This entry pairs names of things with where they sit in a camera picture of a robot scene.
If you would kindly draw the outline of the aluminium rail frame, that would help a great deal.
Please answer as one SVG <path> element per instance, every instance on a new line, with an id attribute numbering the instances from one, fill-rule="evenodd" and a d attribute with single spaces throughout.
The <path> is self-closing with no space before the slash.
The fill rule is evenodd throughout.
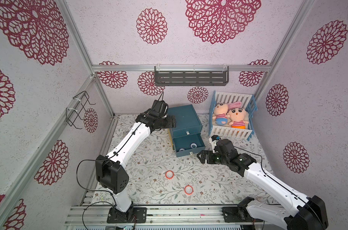
<path id="1" fill-rule="evenodd" d="M 278 226 L 251 218 L 226 223 L 223 207 L 236 205 L 136 206 L 147 208 L 145 223 L 107 223 L 110 206 L 72 207 L 65 230 L 280 230 Z"/>

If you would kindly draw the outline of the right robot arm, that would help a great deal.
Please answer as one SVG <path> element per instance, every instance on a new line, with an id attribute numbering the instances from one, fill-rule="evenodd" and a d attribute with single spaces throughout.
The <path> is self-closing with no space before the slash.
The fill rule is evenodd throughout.
<path id="1" fill-rule="evenodd" d="M 246 197 L 236 207 L 237 218 L 262 220 L 284 230 L 325 230 L 328 217 L 325 202 L 318 196 L 307 196 L 290 187 L 263 168 L 253 158 L 253 153 L 244 150 L 238 153 L 228 139 L 219 136 L 210 138 L 211 150 L 202 150 L 197 158 L 202 164 L 218 164 L 228 167 L 241 177 L 255 183 L 273 197 L 276 205 L 263 204 Z"/>

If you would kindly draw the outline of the white blue toy crib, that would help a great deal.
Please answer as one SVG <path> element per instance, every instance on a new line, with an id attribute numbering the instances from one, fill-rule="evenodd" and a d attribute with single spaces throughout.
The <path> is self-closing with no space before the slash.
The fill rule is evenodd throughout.
<path id="1" fill-rule="evenodd" d="M 209 109 L 209 135 L 250 140 L 255 134 L 251 119 L 256 110 L 252 94 L 215 91 Z"/>

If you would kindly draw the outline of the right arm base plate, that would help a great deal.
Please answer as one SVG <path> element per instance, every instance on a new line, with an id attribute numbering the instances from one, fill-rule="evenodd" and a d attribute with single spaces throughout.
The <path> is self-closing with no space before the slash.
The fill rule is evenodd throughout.
<path id="1" fill-rule="evenodd" d="M 246 222 L 249 219 L 245 208 L 223 207 L 222 214 L 226 223 Z"/>

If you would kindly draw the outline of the grey wall shelf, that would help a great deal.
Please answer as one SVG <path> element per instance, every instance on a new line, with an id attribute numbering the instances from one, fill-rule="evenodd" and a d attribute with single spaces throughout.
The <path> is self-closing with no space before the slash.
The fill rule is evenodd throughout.
<path id="1" fill-rule="evenodd" d="M 229 83 L 227 68 L 221 71 L 164 71 L 154 68 L 156 86 L 226 86 Z"/>

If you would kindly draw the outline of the teal three-drawer cabinet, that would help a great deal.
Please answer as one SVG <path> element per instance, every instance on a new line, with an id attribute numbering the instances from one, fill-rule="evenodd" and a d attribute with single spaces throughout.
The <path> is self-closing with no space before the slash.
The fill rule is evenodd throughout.
<path id="1" fill-rule="evenodd" d="M 196 155 L 205 149 L 201 137 L 203 126 L 193 105 L 169 108 L 168 115 L 175 116 L 176 120 L 176 127 L 170 128 L 170 136 L 176 157 Z M 192 149 L 192 143 L 195 143 L 197 148 Z"/>

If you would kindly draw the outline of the red tape roll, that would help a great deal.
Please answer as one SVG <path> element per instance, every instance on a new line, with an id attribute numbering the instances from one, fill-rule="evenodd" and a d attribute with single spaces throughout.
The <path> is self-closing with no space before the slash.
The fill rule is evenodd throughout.
<path id="1" fill-rule="evenodd" d="M 171 171 L 171 170 L 168 170 L 168 171 L 165 173 L 165 177 L 166 177 L 168 180 L 173 179 L 173 177 L 174 177 L 174 172 Z"/>
<path id="2" fill-rule="evenodd" d="M 192 195 L 193 192 L 194 192 L 194 189 L 191 185 L 187 185 L 184 187 L 184 192 L 187 194 L 187 195 Z"/>

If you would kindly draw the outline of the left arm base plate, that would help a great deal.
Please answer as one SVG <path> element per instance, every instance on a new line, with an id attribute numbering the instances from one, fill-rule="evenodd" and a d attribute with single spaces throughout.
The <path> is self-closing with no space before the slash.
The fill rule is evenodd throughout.
<path id="1" fill-rule="evenodd" d="M 145 223 L 147 208 L 130 207 L 127 212 L 121 212 L 116 208 L 110 208 L 107 223 Z"/>

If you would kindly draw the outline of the black-haired plush doll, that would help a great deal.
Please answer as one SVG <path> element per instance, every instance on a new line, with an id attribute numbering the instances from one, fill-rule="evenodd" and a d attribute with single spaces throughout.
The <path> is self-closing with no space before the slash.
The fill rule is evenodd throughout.
<path id="1" fill-rule="evenodd" d="M 249 121 L 248 115 L 244 108 L 242 108 L 242 102 L 234 102 L 229 104 L 228 108 L 228 125 L 232 128 L 247 129 Z"/>

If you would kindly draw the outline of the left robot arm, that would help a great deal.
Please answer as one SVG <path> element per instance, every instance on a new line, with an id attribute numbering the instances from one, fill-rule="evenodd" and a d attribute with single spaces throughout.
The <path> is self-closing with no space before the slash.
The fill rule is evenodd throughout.
<path id="1" fill-rule="evenodd" d="M 137 116 L 131 130 L 111 152 L 96 158 L 96 180 L 112 194 L 118 211 L 127 213 L 132 206 L 132 200 L 126 189 L 129 183 L 126 166 L 133 153 L 154 131 L 174 127 L 176 127 L 175 116 L 151 115 L 149 111 L 146 111 Z"/>

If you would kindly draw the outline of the pink plush doll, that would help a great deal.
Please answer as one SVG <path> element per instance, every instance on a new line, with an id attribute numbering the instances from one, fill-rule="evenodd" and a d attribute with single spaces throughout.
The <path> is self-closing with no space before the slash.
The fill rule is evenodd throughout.
<path id="1" fill-rule="evenodd" d="M 215 125 L 225 126 L 228 123 L 228 108 L 227 103 L 218 103 L 215 105 L 212 120 L 215 122 Z"/>

